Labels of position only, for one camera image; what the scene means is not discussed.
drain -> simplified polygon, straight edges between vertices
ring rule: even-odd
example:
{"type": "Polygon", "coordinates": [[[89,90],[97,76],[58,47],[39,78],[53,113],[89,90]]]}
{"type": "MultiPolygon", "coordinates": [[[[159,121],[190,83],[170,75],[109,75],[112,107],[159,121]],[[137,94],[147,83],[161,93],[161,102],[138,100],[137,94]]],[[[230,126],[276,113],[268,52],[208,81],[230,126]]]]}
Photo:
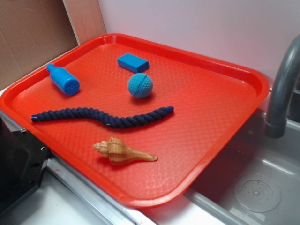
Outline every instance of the drain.
{"type": "Polygon", "coordinates": [[[234,186],[234,197],[249,211],[268,212],[278,206],[281,194],[274,182],[256,174],[238,180],[234,186]]]}

blue rubber ball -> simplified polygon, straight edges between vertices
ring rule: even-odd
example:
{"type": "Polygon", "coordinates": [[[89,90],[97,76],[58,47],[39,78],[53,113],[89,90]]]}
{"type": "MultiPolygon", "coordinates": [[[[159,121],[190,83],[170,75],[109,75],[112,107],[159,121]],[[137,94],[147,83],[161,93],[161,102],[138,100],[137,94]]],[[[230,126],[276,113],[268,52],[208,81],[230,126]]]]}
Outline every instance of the blue rubber ball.
{"type": "Polygon", "coordinates": [[[136,98],[149,96],[153,89],[153,81],[147,74],[135,74],[128,82],[128,90],[136,98]]]}

tray rim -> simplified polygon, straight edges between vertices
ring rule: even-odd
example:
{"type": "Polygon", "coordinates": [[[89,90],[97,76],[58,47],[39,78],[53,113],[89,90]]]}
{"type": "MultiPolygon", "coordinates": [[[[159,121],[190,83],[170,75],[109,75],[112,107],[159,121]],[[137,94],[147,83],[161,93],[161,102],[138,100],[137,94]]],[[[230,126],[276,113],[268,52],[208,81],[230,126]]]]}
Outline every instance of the tray rim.
{"type": "MultiPolygon", "coordinates": [[[[87,41],[83,45],[80,45],[73,50],[63,54],[62,56],[54,59],[51,61],[51,63],[54,63],[56,66],[64,67],[68,63],[72,62],[73,60],[79,58],[82,56],[82,54],[86,54],[89,51],[93,50],[95,47],[98,47],[100,45],[106,45],[106,44],[122,44],[122,45],[128,45],[127,41],[131,43],[137,44],[135,46],[136,49],[145,49],[149,46],[151,46],[151,49],[146,52],[148,53],[154,53],[158,54],[162,57],[166,57],[169,59],[177,60],[174,57],[181,55],[184,58],[184,62],[188,63],[189,65],[197,66],[200,68],[207,68],[207,64],[210,66],[209,69],[212,72],[216,72],[222,75],[230,76],[242,81],[245,81],[249,83],[251,86],[253,84],[259,84],[260,87],[255,88],[257,93],[257,98],[255,101],[249,106],[244,113],[230,126],[230,128],[222,135],[222,137],[217,141],[217,143],[204,155],[204,157],[197,163],[197,165],[193,168],[193,170],[184,178],[184,180],[176,186],[172,191],[169,193],[157,197],[155,199],[137,199],[129,194],[127,194],[124,190],[120,189],[119,186],[112,183],[109,179],[105,178],[101,174],[95,174],[95,171],[92,170],[90,167],[86,166],[85,163],[83,163],[78,158],[73,158],[72,162],[68,162],[68,158],[72,157],[72,154],[70,154],[67,151],[64,151],[63,153],[57,154],[60,158],[67,161],[68,164],[70,164],[72,167],[81,167],[80,173],[87,176],[88,179],[90,179],[92,182],[94,182],[96,185],[98,185],[100,188],[105,190],[107,193],[112,195],[114,198],[116,198],[121,203],[134,207],[134,208],[148,208],[153,207],[157,205],[164,204],[181,194],[183,194],[189,187],[189,185],[200,175],[200,173],[205,169],[205,167],[209,164],[210,161],[214,159],[214,157],[222,150],[222,148],[225,146],[225,144],[236,134],[236,132],[243,126],[243,124],[249,119],[249,117],[255,112],[255,110],[258,108],[258,106],[263,102],[263,100],[267,97],[270,87],[269,82],[267,81],[266,77],[253,69],[243,67],[240,65],[236,65],[230,62],[214,59],[208,56],[199,55],[196,53],[184,51],[181,49],[169,47],[166,45],[154,43],[148,40],[143,40],[137,37],[132,37],[124,34],[108,34],[108,35],[102,35],[99,37],[95,37],[91,39],[90,41],[87,41]]],[[[11,103],[12,99],[14,99],[18,94],[26,90],[31,85],[28,85],[32,83],[32,81],[42,80],[45,77],[47,77],[49,74],[46,71],[45,66],[41,67],[40,69],[30,73],[29,75],[25,76],[24,78],[20,79],[16,83],[12,84],[10,87],[8,87],[4,93],[0,96],[0,109],[3,110],[4,113],[6,113],[8,116],[10,116],[13,120],[15,120],[17,123],[19,123],[24,128],[28,129],[33,135],[43,140],[45,143],[51,143],[49,145],[50,149],[55,149],[59,147],[59,143],[57,141],[50,140],[46,135],[44,135],[41,131],[38,129],[35,129],[32,122],[28,122],[23,117],[21,117],[17,112],[15,112],[13,109],[9,107],[9,104],[11,103]],[[17,87],[22,87],[22,89],[19,89],[14,93],[14,89],[17,87]]]]}

blue block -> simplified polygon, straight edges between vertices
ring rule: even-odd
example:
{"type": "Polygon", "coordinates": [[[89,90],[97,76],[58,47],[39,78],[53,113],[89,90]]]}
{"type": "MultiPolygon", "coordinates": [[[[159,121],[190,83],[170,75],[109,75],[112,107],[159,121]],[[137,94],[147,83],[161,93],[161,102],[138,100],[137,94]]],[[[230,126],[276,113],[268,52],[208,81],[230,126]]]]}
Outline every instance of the blue block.
{"type": "Polygon", "coordinates": [[[118,58],[118,65],[134,73],[142,73],[149,69],[149,62],[132,54],[125,54],[118,58]]]}

conch shell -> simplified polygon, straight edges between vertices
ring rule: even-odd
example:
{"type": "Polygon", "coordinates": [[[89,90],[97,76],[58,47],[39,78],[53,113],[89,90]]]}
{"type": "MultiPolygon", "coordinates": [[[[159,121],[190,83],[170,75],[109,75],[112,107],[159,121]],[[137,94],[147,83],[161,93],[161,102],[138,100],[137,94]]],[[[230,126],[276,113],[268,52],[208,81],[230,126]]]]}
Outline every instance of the conch shell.
{"type": "Polygon", "coordinates": [[[109,141],[102,141],[93,146],[102,157],[109,158],[112,165],[124,165],[133,161],[156,161],[157,156],[134,150],[128,147],[122,140],[111,137],[109,141]]]}

